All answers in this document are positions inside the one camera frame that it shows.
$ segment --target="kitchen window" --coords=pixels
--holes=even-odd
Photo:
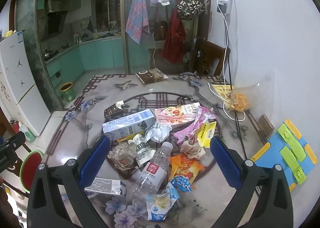
[[[98,32],[120,30],[120,0],[94,0]]]

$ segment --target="table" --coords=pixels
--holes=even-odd
[[[168,77],[169,79],[163,82],[143,85],[135,75],[94,76],[85,87],[82,96],[75,101],[74,108],[71,109],[75,111],[75,118],[69,119],[67,116],[66,120],[61,123],[47,148],[43,162],[49,167],[59,166],[67,162],[68,159],[76,159],[87,147],[92,147],[101,136],[102,124],[105,122],[104,109],[119,100],[130,104],[127,113],[145,108],[154,110],[154,108],[191,102],[200,102],[201,105],[211,108],[221,102],[210,92],[207,83],[223,84],[222,77],[191,76],[191,80],[201,82],[202,86],[199,87],[191,86],[188,80],[183,80],[179,76],[170,75]],[[122,86],[125,83],[132,86],[123,90]],[[227,120],[222,109],[214,108],[226,145],[228,148],[238,151],[244,158],[239,138],[234,135],[235,122]],[[247,126],[244,147],[248,158],[250,158],[263,146],[266,140],[249,112],[247,112],[246,120],[240,125]],[[180,195],[178,208],[168,216],[166,222],[160,223],[160,227],[211,227],[230,202],[235,189],[228,186],[219,167],[214,165],[212,155],[207,153],[201,163],[207,168],[199,174],[198,180],[193,183],[196,189],[191,193]],[[103,163],[97,177],[120,179],[126,183],[127,187],[131,184],[107,160]],[[92,204],[106,224],[109,227],[114,227],[113,214],[108,215],[105,212],[105,204],[111,198],[112,196],[97,195],[92,199]],[[254,194],[240,224],[249,220],[256,201],[257,196]],[[123,198],[122,203],[130,205],[132,202],[125,202]],[[68,212],[72,213],[70,202],[66,201],[65,204]],[[70,215],[72,221],[79,224],[74,213]],[[135,224],[136,227],[146,227],[147,225],[150,225],[150,222],[142,217],[138,218],[138,223]]]

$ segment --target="refrigerator door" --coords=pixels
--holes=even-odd
[[[32,133],[39,136],[47,124],[51,113],[45,105],[38,87],[36,85],[32,86],[17,106]]]
[[[12,98],[18,104],[35,84],[24,48],[22,31],[0,42],[0,63]]]

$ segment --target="green trash bin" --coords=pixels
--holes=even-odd
[[[72,102],[76,98],[75,91],[73,90],[73,82],[67,82],[60,87],[60,92],[68,102]]]

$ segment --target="red coat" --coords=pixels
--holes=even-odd
[[[177,9],[172,12],[169,30],[162,49],[162,56],[173,64],[182,63],[183,41],[186,40],[186,31]]]

